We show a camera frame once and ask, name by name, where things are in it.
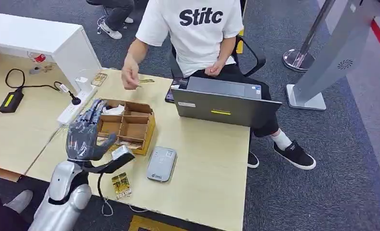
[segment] black sneaker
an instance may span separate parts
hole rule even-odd
[[[259,160],[253,152],[248,153],[248,167],[257,168],[259,165]]]
[[[316,167],[316,161],[313,157],[306,154],[296,141],[293,141],[292,144],[289,145],[289,147],[287,147],[284,151],[279,149],[277,144],[274,142],[274,150],[283,158],[291,162],[295,167],[303,170],[310,170]]]

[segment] wooden box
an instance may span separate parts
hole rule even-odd
[[[123,105],[122,115],[101,115],[98,123],[98,136],[108,137],[117,135],[116,144],[130,143],[137,148],[132,149],[134,154],[146,155],[156,126],[154,112],[149,105],[120,100],[109,100],[107,105],[118,107]]]

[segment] gray laptop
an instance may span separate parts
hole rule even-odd
[[[190,77],[187,89],[171,89],[180,116],[262,127],[282,105],[261,99],[259,85]]]

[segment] white shirt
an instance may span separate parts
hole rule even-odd
[[[239,0],[149,0],[136,37],[161,46],[170,33],[184,77],[212,66],[223,38],[244,28]],[[230,56],[226,64],[235,63]]]

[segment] floor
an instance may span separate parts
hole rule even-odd
[[[254,139],[251,149],[258,154],[260,166],[248,169],[245,231],[380,231],[380,48],[376,39],[370,35],[367,41],[363,55],[367,64],[323,92],[326,111],[287,106],[285,86],[297,82],[302,74],[285,68],[281,56],[301,46],[320,1],[248,0],[245,37],[267,56],[266,65],[252,78],[266,82],[272,98],[284,103],[277,114],[282,129],[297,139],[318,165],[311,171],[296,169],[275,154],[268,138]],[[138,2],[132,15],[137,22],[144,6],[143,1]],[[315,37],[311,48],[315,56],[335,26],[339,8],[335,9]],[[104,67],[120,68],[138,26],[135,23],[122,29],[124,38],[120,41],[97,35],[96,20],[102,15],[101,8],[77,0],[10,0],[10,7],[0,1],[0,13],[83,25]],[[169,48],[167,41],[162,48],[150,49],[140,72],[170,77]],[[252,67],[251,54],[241,55],[241,63],[243,69]],[[24,214],[31,220],[47,186],[26,177],[18,184],[0,180],[0,195],[8,201],[22,189],[34,190],[32,206]],[[112,206],[115,215],[105,218],[100,215],[100,201],[94,198],[75,230],[127,230],[133,212],[120,203]],[[187,230],[212,230],[150,212],[141,216]]]

